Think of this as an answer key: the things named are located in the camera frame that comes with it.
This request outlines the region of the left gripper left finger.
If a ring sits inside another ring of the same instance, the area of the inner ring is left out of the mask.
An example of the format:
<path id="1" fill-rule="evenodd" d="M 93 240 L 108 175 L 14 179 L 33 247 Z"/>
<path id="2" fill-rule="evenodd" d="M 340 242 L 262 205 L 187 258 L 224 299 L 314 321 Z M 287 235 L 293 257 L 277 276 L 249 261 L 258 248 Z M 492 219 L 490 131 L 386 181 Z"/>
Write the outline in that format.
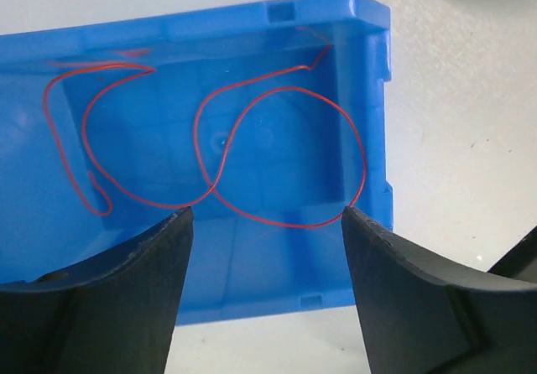
<path id="1" fill-rule="evenodd" d="M 178 210 L 33 282 L 1 286 L 3 373 L 162 373 L 193 244 Z"/>

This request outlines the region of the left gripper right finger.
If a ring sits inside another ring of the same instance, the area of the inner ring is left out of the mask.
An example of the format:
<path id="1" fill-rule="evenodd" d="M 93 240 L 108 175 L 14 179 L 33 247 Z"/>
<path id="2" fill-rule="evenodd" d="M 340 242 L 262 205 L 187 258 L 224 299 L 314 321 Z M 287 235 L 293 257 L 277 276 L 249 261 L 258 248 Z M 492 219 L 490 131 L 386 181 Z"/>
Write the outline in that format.
<path id="1" fill-rule="evenodd" d="M 371 372 L 535 372 L 534 232 L 483 272 L 354 208 L 341 225 Z"/>

